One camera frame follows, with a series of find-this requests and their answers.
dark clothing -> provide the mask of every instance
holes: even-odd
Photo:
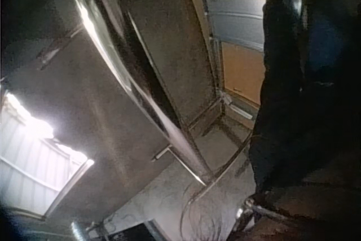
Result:
[[[359,101],[345,98],[347,87],[346,92],[350,92],[351,97],[360,96],[360,92],[355,92],[359,90],[355,85],[359,80],[354,78],[355,82],[346,83],[349,79],[345,78],[349,76],[350,67],[359,65],[361,56],[359,48],[347,37],[359,36],[359,33],[344,33],[342,47],[344,44],[345,47],[334,50],[340,54],[337,61],[320,61],[318,65],[308,62],[306,67],[317,69],[308,69],[304,76],[297,45],[297,17],[292,4],[288,0],[267,0],[263,11],[266,72],[249,150],[257,192],[299,182],[340,151],[342,132],[350,135],[350,129],[354,139],[354,132],[359,129],[359,121],[349,124],[344,120],[354,119],[359,113],[356,106]],[[314,26],[310,26],[310,40],[313,40],[309,52],[321,52],[322,58],[325,54],[315,46],[322,46],[323,41],[314,41],[319,39],[321,31],[312,35]],[[347,69],[343,69],[345,63],[349,65]]]

pant leg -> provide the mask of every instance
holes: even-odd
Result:
[[[263,12],[266,72],[249,150],[257,192],[282,160],[284,142],[297,129],[290,127],[289,115],[299,99],[302,82],[291,1],[267,0]]]

person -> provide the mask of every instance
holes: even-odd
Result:
[[[256,216],[228,240],[360,240],[360,0],[307,1],[303,33],[291,0],[263,8],[266,71],[249,158],[256,195],[271,192],[288,214],[326,226]]]

concrete floor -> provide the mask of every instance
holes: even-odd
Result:
[[[210,167],[217,170],[237,150],[237,145],[248,133],[245,127],[229,117],[223,117],[196,142]],[[240,154],[222,179],[187,208],[182,229],[184,240],[224,240],[229,234],[237,207],[255,189],[252,169],[250,165],[244,166],[245,161],[246,154]],[[181,240],[179,225],[182,210],[199,189],[200,184],[175,161],[111,215],[106,228],[114,233],[154,220],[166,239]],[[216,237],[218,230],[221,231],[219,238]]]

